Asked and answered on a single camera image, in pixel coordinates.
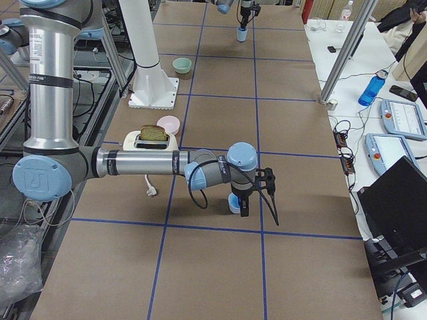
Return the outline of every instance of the bowl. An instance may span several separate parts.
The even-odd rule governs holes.
[[[179,119],[173,115],[166,115],[157,122],[157,125],[164,128],[166,133],[176,135],[179,131]]]
[[[191,70],[191,60],[188,58],[177,58],[173,60],[172,65],[176,73],[184,74]]]

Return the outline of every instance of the blue water bottle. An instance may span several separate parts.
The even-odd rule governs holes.
[[[385,84],[387,76],[387,71],[379,70],[375,77],[371,79],[363,94],[360,96],[359,104],[364,105],[365,107],[369,106],[375,99],[378,92],[380,92],[382,86]]]

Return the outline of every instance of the bottle cap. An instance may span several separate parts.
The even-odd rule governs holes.
[[[388,72],[386,70],[379,70],[376,75],[381,79],[385,79],[388,76]]]

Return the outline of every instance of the blue joint cap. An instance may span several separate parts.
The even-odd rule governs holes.
[[[12,55],[18,50],[18,48],[8,41],[0,40],[0,50],[2,50],[6,55]]]
[[[226,15],[228,11],[230,11],[229,5],[218,5],[217,8],[218,8],[218,11],[223,15]]]
[[[189,183],[189,176],[199,164],[191,162],[184,167],[185,180]],[[206,188],[206,176],[203,170],[199,167],[191,178],[191,190],[202,190]]]
[[[4,25],[8,27],[20,27],[24,25],[23,22],[18,18],[8,18],[8,19],[4,19],[2,22]]]
[[[104,29],[85,29],[78,36],[78,40],[101,40],[104,36]]]
[[[21,0],[21,2],[30,8],[50,9],[63,4],[65,0]]]
[[[227,161],[243,171],[252,171],[258,166],[256,150],[249,143],[234,143],[227,152]]]
[[[28,198],[52,201],[66,195],[72,186],[71,176],[58,161],[42,155],[29,155],[13,168],[16,188]]]

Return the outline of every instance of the green bowl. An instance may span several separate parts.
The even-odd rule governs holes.
[[[177,58],[172,62],[176,73],[188,73],[191,70],[191,60],[187,58]]]

